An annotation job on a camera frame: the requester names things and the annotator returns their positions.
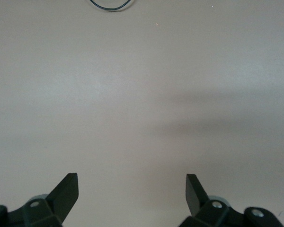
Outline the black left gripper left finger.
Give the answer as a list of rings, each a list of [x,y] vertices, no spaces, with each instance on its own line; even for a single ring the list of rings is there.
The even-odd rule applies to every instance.
[[[9,212],[0,205],[0,227],[61,227],[79,197],[77,173],[68,173],[49,193]]]

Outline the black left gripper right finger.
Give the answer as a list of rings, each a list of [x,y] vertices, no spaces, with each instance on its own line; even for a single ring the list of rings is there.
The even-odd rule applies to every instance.
[[[216,197],[209,197],[195,174],[186,175],[186,202],[191,215],[181,227],[282,227],[270,211],[248,207],[243,213]]]

